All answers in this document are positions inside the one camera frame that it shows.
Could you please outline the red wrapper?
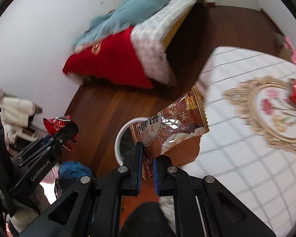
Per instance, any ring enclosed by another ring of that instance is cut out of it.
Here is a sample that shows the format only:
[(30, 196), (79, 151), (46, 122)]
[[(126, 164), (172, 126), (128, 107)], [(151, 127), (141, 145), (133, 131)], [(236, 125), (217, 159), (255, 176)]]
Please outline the red wrapper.
[[(50, 136), (56, 135), (60, 130), (64, 127), (66, 127), (70, 122), (72, 121), (72, 118), (70, 115), (62, 116), (62, 117), (56, 117), (56, 118), (43, 118), (43, 124)], [(77, 142), (77, 133), (70, 137), (69, 140), (67, 140), (63, 147), (66, 148), (69, 151), (72, 151), (74, 148), (74, 144)]]

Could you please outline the brown biscuit wrapper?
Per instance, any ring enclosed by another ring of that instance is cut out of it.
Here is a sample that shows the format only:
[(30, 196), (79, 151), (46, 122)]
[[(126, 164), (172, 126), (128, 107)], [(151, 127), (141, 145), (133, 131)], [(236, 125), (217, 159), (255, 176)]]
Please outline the brown biscuit wrapper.
[(199, 154), (200, 138), (209, 126), (200, 91), (193, 86), (181, 98), (156, 115), (130, 126), (134, 142), (145, 147), (143, 178), (153, 177), (153, 160), (169, 156), (174, 166), (193, 162)]

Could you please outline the white round trash bin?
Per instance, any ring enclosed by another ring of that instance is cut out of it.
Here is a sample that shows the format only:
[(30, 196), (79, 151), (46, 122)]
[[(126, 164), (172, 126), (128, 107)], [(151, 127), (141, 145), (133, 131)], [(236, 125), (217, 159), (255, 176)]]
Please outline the white round trash bin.
[(147, 117), (137, 117), (128, 121), (118, 132), (114, 144), (115, 158), (118, 164), (123, 165), (124, 159), (135, 153), (135, 142), (131, 133), (131, 125), (147, 120)]

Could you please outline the blue clothes pile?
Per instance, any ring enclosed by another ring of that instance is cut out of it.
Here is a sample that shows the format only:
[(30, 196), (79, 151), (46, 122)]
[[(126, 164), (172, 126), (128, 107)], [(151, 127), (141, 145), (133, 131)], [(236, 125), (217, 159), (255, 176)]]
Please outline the blue clothes pile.
[(84, 176), (93, 177), (92, 171), (87, 166), (77, 161), (63, 162), (58, 170), (58, 176), (55, 181), (56, 190), (64, 192)]

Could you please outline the white puffy jacket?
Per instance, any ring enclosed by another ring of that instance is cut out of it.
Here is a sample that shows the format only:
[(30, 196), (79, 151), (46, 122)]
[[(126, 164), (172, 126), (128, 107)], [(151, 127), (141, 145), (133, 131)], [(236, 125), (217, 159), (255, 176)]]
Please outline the white puffy jacket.
[(38, 139), (36, 131), (31, 130), (31, 124), (35, 115), (43, 112), (40, 106), (32, 101), (8, 95), (0, 87), (0, 108), (6, 144), (15, 144), (17, 139), (30, 142)]

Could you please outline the white patterned bed quilt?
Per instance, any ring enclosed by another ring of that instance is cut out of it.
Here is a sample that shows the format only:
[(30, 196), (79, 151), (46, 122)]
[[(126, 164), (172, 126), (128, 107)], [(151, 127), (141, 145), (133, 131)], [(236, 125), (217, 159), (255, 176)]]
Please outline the white patterned bed quilt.
[(212, 175), (277, 236), (296, 231), (296, 65), (258, 51), (218, 47), (198, 83), (209, 132), (184, 169)]

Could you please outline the red blanket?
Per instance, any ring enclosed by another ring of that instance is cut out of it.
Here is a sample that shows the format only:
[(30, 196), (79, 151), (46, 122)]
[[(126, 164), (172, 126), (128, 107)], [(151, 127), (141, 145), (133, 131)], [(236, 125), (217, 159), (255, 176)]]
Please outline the red blanket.
[(153, 84), (145, 75), (130, 40), (133, 28), (128, 27), (72, 54), (65, 62), (63, 73), (107, 79), (116, 85), (152, 89)]

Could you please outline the wooden bed with mattress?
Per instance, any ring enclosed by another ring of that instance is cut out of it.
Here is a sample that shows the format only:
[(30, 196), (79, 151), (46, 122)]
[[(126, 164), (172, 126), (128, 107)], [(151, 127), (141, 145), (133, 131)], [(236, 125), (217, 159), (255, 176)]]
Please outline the wooden bed with mattress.
[(197, 1), (170, 0), (131, 31), (132, 46), (148, 78), (167, 86), (176, 84), (166, 49)]

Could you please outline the light blue blanket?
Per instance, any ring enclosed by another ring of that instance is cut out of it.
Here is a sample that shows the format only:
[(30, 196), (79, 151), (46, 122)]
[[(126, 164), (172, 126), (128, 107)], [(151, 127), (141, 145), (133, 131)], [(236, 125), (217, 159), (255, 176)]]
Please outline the light blue blanket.
[(123, 0), (115, 10), (91, 20), (89, 29), (73, 41), (73, 51), (83, 50), (98, 40), (144, 22), (163, 9), (169, 1)]

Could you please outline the pink plush toy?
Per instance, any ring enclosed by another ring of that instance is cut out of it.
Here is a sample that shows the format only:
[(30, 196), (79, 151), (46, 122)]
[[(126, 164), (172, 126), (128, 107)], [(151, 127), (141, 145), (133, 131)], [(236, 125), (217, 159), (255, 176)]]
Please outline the pink plush toy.
[(290, 38), (285, 36), (285, 42), (284, 42), (284, 47), (287, 50), (290, 50), (290, 61), (296, 65), (296, 48), (290, 41)]

